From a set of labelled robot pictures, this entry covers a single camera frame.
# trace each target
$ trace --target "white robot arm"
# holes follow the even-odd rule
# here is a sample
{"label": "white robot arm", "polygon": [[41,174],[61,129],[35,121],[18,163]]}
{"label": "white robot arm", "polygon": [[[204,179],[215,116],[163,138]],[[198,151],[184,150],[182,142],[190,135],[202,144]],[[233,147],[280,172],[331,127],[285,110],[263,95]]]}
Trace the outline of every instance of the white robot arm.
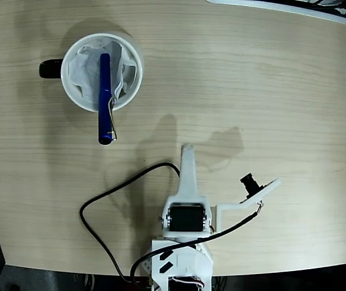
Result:
{"label": "white robot arm", "polygon": [[[190,144],[182,147],[180,168],[177,194],[167,199],[161,216],[163,237],[153,239],[149,252],[212,234],[212,211],[208,199],[198,194],[194,147]],[[259,204],[260,209],[263,197],[280,184],[276,179],[266,186],[258,186],[251,174],[241,181],[248,191],[247,199],[239,204],[215,207],[217,232],[222,231],[223,210],[244,209],[253,204]],[[152,256],[142,266],[153,280],[151,291],[183,290],[183,287],[211,291],[213,259],[203,243]]]}

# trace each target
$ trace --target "white bracket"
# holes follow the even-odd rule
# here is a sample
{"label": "white bracket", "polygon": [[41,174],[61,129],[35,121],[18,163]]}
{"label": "white bracket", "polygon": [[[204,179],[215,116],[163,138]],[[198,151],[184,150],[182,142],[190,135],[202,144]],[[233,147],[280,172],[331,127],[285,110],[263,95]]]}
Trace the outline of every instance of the white bracket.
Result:
{"label": "white bracket", "polygon": [[261,203],[263,197],[269,194],[272,190],[274,190],[277,186],[281,184],[280,179],[276,179],[271,183],[264,186],[262,190],[260,190],[257,194],[252,197],[247,198],[246,200],[238,203],[238,204],[218,204],[216,206],[216,231],[222,231],[222,211],[224,210],[236,210],[236,209],[246,209],[253,204]]}

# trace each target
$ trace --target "white object edge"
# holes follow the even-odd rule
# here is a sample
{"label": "white object edge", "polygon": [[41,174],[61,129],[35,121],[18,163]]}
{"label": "white object edge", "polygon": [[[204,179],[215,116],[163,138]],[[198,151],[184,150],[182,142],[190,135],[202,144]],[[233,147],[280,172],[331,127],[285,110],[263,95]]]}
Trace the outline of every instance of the white object edge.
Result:
{"label": "white object edge", "polygon": [[263,197],[273,191],[277,186],[281,184],[280,179],[275,179],[271,183],[267,184],[261,191],[247,198],[243,202],[238,204],[218,204],[216,206],[216,232],[222,232],[222,212],[224,210],[237,210],[246,209],[253,204],[260,203]]}
{"label": "white object edge", "polygon": [[255,7],[255,8],[264,8],[269,10],[277,10],[277,11],[283,11],[283,12],[290,12],[300,15],[307,15],[312,16],[316,18],[326,19],[330,21],[335,21],[339,23],[346,24],[346,18],[332,15],[329,13],[324,13],[316,10],[310,10],[290,5],[284,5],[284,4],[278,4],[278,3],[272,3],[272,2],[262,2],[262,1],[255,1],[255,0],[207,0],[210,3],[214,4],[227,4],[227,5],[238,5],[238,6],[245,6],[245,7]]}

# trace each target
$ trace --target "black wire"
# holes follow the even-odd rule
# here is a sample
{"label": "black wire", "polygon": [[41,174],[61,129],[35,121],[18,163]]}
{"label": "black wire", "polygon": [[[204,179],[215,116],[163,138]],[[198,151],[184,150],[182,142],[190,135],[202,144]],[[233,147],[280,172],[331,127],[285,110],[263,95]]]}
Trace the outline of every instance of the black wire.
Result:
{"label": "black wire", "polygon": [[228,277],[226,276],[223,277],[221,291],[225,290],[225,287],[227,286],[227,280],[228,280]]}
{"label": "black wire", "polygon": [[160,253],[164,253],[164,252],[168,252],[171,250],[176,250],[176,249],[181,249],[183,247],[188,247],[188,246],[192,246],[195,244],[200,244],[200,243],[206,243],[207,241],[211,241],[214,240],[216,238],[220,238],[224,235],[227,235],[228,233],[242,227],[244,224],[250,222],[252,219],[254,219],[255,217],[257,217],[258,215],[258,211],[255,211],[254,213],[252,213],[250,216],[244,218],[242,221],[240,221],[239,223],[235,224],[234,226],[230,227],[229,229],[226,229],[222,232],[216,233],[214,235],[208,236],[207,238],[198,238],[198,239],[194,239],[192,241],[188,241],[188,242],[182,242],[179,244],[174,244],[172,246],[168,246],[168,247],[162,247],[158,250],[154,250],[150,253],[145,254],[144,256],[142,256],[141,258],[139,258],[131,267],[131,271],[130,271],[130,279],[132,284],[134,284],[139,290],[144,290],[144,288],[142,288],[141,286],[139,286],[139,284],[136,282],[135,280],[135,272],[136,269],[138,268],[138,266],[145,261],[146,259],[149,259],[153,256],[156,256]]}
{"label": "black wire", "polygon": [[138,173],[136,176],[132,177],[131,179],[127,180],[126,182],[123,182],[122,184],[116,186],[115,188],[109,190],[109,191],[106,191],[105,193],[103,194],[100,194],[96,197],[93,197],[92,199],[89,199],[87,202],[85,202],[81,208],[80,208],[80,211],[79,211],[79,214],[80,214],[80,218],[81,218],[81,221],[83,223],[83,225],[85,226],[85,228],[90,232],[90,234],[98,241],[98,243],[100,244],[100,246],[102,246],[102,248],[105,250],[105,252],[108,254],[108,256],[110,257],[116,271],[118,272],[119,276],[125,281],[125,282],[128,282],[128,283],[131,283],[131,281],[128,281],[126,278],[124,278],[124,275],[118,265],[118,263],[116,262],[114,256],[112,255],[111,251],[108,249],[108,247],[104,244],[104,242],[102,241],[102,239],[98,236],[98,234],[90,227],[90,225],[88,224],[88,222],[85,220],[85,217],[84,217],[84,210],[87,206],[89,206],[90,204],[94,203],[95,201],[103,198],[103,197],[106,197],[108,196],[109,194],[112,194],[122,188],[124,188],[125,186],[128,186],[129,184],[131,184],[132,182],[136,181],[137,179],[139,179],[140,177],[146,175],[147,173],[150,173],[151,171],[157,169],[157,168],[160,168],[160,167],[171,167],[176,173],[177,175],[179,176],[179,170],[178,168],[170,163],[170,162],[161,162],[159,164],[156,164],[156,165],[153,165],[143,171],[141,171],[140,173]]}

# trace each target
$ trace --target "blue pen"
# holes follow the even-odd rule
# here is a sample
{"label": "blue pen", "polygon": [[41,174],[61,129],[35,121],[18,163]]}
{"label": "blue pen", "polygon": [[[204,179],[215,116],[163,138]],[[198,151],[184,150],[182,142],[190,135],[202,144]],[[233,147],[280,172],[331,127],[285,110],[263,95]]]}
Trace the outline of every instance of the blue pen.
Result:
{"label": "blue pen", "polygon": [[110,55],[103,53],[100,56],[99,143],[105,146],[116,139],[112,118],[114,100],[111,93]]}

